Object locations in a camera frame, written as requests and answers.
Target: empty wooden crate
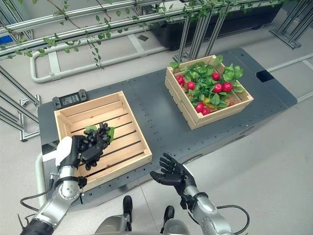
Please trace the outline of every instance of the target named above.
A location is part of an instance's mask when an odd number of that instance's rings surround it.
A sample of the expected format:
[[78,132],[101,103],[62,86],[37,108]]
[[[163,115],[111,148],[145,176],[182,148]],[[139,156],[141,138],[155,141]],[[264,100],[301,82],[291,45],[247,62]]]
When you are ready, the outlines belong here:
[[[192,66],[194,63],[200,61],[205,62],[206,65],[210,65],[214,63],[215,59],[216,56],[211,55],[201,59],[182,63],[180,64],[179,68]],[[215,67],[214,69],[219,74],[223,74],[225,65],[221,63],[221,65]],[[197,113],[194,106],[185,94],[184,90],[178,84],[176,76],[181,74],[184,74],[184,72],[182,72],[180,69],[177,69],[174,73],[173,69],[171,67],[168,67],[165,77],[165,86],[169,90],[175,103],[177,104],[178,108],[182,112],[184,118],[186,119],[189,127],[192,130],[212,123],[214,121],[220,120],[222,118],[226,118],[230,115],[239,113],[253,100],[253,97],[246,90],[242,93],[235,93],[231,91],[229,101],[234,102],[235,105],[223,108],[215,112],[211,112],[210,114],[204,116],[202,113]]]
[[59,139],[83,135],[86,126],[106,122],[115,127],[114,141],[103,151],[96,167],[87,171],[78,168],[87,178],[84,190],[89,190],[152,161],[152,154],[123,94],[93,99],[54,112]]

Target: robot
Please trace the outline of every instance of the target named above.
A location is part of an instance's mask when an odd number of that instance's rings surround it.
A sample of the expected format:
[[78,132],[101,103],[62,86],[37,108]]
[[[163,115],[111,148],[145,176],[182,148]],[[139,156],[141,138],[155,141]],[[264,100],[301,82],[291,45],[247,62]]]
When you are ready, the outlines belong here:
[[[96,166],[99,156],[109,144],[110,137],[106,123],[100,124],[97,131],[87,131],[87,136],[73,136],[62,139],[57,147],[58,157],[56,166],[58,180],[54,184],[52,197],[37,211],[27,226],[23,227],[21,235],[51,235],[57,229],[65,217],[71,204],[79,198],[82,188],[87,184],[83,177],[75,176],[80,162],[90,166]],[[249,225],[248,213],[239,206],[216,207],[204,192],[197,189],[195,179],[186,166],[178,163],[170,155],[164,153],[160,158],[162,173],[150,172],[150,176],[158,183],[174,186],[181,197],[180,205],[188,210],[191,219],[199,224],[204,235],[238,235],[247,229]],[[54,183],[54,175],[51,175],[50,187]],[[234,233],[228,221],[219,214],[218,209],[236,207],[247,215],[247,224],[240,231]],[[123,200],[123,214],[105,219],[96,230],[96,235],[154,235],[152,232],[132,231],[133,203],[130,196]],[[166,208],[163,228],[160,231],[164,235],[190,235],[186,225],[174,219],[175,210],[172,206]]]

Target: dark gray platform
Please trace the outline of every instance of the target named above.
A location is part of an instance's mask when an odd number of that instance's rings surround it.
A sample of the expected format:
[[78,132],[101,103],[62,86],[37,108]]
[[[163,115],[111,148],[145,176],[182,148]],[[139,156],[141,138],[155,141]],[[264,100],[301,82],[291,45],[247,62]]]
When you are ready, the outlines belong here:
[[[137,179],[146,176],[151,170],[159,169],[158,160],[163,152],[172,154],[180,162],[207,154],[250,134],[274,115],[297,103],[296,98],[276,79],[261,82],[255,74],[264,68],[243,49],[237,48],[218,54],[224,56],[223,63],[226,65],[233,63],[245,70],[240,82],[254,100],[242,112],[193,131],[164,85],[165,70],[87,92],[89,99],[118,91],[124,92],[152,151],[153,161],[87,191],[75,205],[99,200],[105,194],[113,195],[114,191],[125,192],[129,186],[136,185]],[[53,112],[52,102],[43,104],[38,109],[43,153],[47,151],[47,143],[58,139]],[[50,171],[56,171],[54,160],[44,162],[46,184]]]

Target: robotic arm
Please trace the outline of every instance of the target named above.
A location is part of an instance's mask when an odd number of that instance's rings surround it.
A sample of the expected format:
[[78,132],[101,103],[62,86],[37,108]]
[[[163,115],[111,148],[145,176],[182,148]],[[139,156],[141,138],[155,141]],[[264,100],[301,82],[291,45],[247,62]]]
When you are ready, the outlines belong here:
[[[181,207],[188,209],[193,217],[190,217],[201,226],[204,235],[237,235],[242,233],[249,225],[248,213],[238,206],[216,207],[204,192],[197,189],[193,175],[182,164],[178,163],[170,155],[164,153],[165,158],[160,158],[160,165],[163,167],[160,173],[150,172],[151,177],[160,184],[172,185],[181,196]],[[246,226],[234,233],[228,221],[219,214],[218,209],[236,207],[244,211],[248,221]]]
[[106,123],[101,123],[97,131],[85,131],[86,137],[65,137],[60,141],[56,150],[59,180],[55,183],[55,191],[23,228],[21,235],[51,235],[54,232],[87,184],[86,178],[76,176],[80,162],[86,164],[86,169],[96,166],[103,149],[110,144],[109,129]]

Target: red radish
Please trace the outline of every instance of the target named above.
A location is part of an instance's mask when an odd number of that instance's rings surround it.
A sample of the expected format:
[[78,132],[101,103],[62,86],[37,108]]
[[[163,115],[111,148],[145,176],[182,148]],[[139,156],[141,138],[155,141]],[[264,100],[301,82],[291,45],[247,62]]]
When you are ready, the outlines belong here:
[[218,83],[215,83],[215,87],[214,87],[214,89],[213,89],[213,92],[214,92],[214,93],[218,93],[218,92],[221,92],[222,89],[223,89],[222,84],[218,82]]
[[195,83],[190,81],[190,82],[187,82],[187,88],[190,89],[190,90],[193,90],[195,88]]
[[204,109],[204,104],[201,103],[201,102],[199,102],[199,103],[196,105],[195,109],[196,109],[197,113],[201,113],[201,112],[203,111],[203,109]]
[[212,78],[214,81],[218,81],[220,79],[220,74],[217,72],[212,73]]
[[207,114],[209,114],[210,112],[211,112],[211,111],[210,111],[209,109],[204,108],[201,113],[202,113],[203,115],[207,115]]
[[178,82],[179,84],[185,85],[185,80],[184,80],[184,77],[183,77],[183,76],[178,75],[178,76],[176,77],[176,80],[177,80],[177,82]]
[[230,92],[232,88],[233,88],[233,84],[231,84],[231,82],[224,82],[222,91]]

